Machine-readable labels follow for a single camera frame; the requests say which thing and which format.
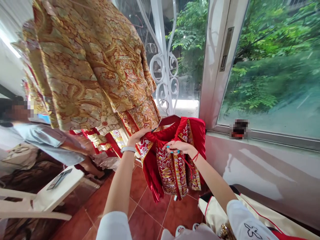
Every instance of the white plastic chair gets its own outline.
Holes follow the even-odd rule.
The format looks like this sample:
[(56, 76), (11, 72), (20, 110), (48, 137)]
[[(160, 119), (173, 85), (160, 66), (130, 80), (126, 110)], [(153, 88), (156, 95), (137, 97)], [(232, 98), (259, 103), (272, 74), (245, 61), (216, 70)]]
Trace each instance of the white plastic chair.
[(53, 210), (63, 204), (63, 200), (68, 196), (80, 182), (99, 188), (98, 184), (84, 178), (84, 173), (73, 166), (67, 167), (64, 171), (72, 168), (72, 171), (65, 176), (61, 183), (54, 189), (47, 190), (51, 182), (48, 183), (37, 194), (9, 190), (0, 188), (0, 196), (21, 198), (20, 202), (0, 200), (0, 218), (54, 218), (70, 220), (71, 215)]

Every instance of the window handle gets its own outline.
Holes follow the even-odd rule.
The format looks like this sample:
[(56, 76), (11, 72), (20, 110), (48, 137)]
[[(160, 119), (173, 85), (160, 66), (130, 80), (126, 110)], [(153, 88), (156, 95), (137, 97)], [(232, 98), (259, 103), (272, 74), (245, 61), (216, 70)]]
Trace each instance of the window handle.
[(234, 27), (230, 27), (230, 28), (228, 28), (228, 31), (227, 31), (227, 37), (226, 37), (226, 41), (224, 43), (224, 49), (223, 49), (222, 60), (221, 60), (221, 65), (220, 65), (220, 72), (224, 72), (224, 70), (226, 68), (227, 57), (229, 54), (233, 30), (234, 30)]

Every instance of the glass pane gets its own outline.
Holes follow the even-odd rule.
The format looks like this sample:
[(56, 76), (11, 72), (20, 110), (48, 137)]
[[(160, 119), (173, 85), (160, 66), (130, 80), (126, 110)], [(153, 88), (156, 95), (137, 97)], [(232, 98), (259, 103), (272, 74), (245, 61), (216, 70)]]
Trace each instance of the glass pane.
[(320, 138), (318, 1), (251, 0), (218, 123)]
[[(150, 60), (158, 53), (158, 49), (143, 20), (137, 2), (113, 0), (113, 3), (132, 23), (140, 25), (140, 20), (142, 21), (143, 28), (136, 27), (136, 29), (144, 43), (148, 64), (150, 64)], [(143, 0), (142, 3), (154, 30), (150, 0)], [(208, 18), (208, 1), (176, 0), (176, 5), (177, 25), (171, 44), (172, 53), (177, 58), (179, 65), (177, 75), (179, 95), (172, 96), (173, 99), (178, 98), (175, 114), (178, 116), (198, 117)], [(173, 27), (172, 0), (162, 2), (162, 7), (166, 41), (168, 45)], [(173, 62), (170, 64), (170, 67), (172, 68), (172, 73), (175, 73), (177, 67), (176, 63)], [(153, 69), (155, 77), (160, 78), (161, 72), (157, 72), (157, 70), (160, 69), (160, 66), (157, 62), (154, 63)], [(176, 89), (174, 83), (175, 82), (173, 82), (171, 86), (173, 92)], [(163, 90), (163, 86), (160, 86), (159, 92), (161, 92), (161, 90)], [(164, 111), (159, 107), (160, 114), (162, 116), (167, 116), (167, 103), (165, 101), (163, 101), (163, 103), (162, 108)]]
[[(163, 18), (167, 45), (172, 34), (173, 3), (163, 4)], [(179, 96), (175, 114), (185, 117), (199, 116), (200, 89), (204, 62), (204, 49), (208, 19), (207, 0), (179, 0), (177, 26), (171, 45), (178, 59)]]

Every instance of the person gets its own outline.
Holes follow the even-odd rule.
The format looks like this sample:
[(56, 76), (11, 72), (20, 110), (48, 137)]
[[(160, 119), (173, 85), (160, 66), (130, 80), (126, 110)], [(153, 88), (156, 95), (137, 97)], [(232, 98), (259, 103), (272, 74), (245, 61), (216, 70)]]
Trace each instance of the person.
[[(141, 129), (133, 134), (128, 141), (128, 147), (134, 147), (151, 129)], [(233, 233), (238, 240), (275, 240), (278, 239), (265, 225), (257, 220), (252, 213), (237, 199), (229, 185), (218, 172), (190, 144), (180, 141), (168, 142), (167, 149), (174, 155), (187, 154), (193, 160), (212, 194), (216, 197), (222, 209), (228, 215)], [(125, 151), (119, 167), (113, 177), (103, 217), (101, 219), (96, 240), (131, 240), (128, 224), (129, 195), (133, 162), (133, 151)], [(164, 229), (162, 240), (173, 239), (220, 239), (207, 225), (200, 224), (195, 231), (178, 226), (176, 236)]]
[(98, 179), (105, 176), (105, 172), (92, 164), (90, 151), (82, 148), (73, 137), (48, 125), (30, 122), (31, 111), (26, 101), (0, 98), (0, 126), (13, 128), (24, 141), (66, 166), (80, 164)]

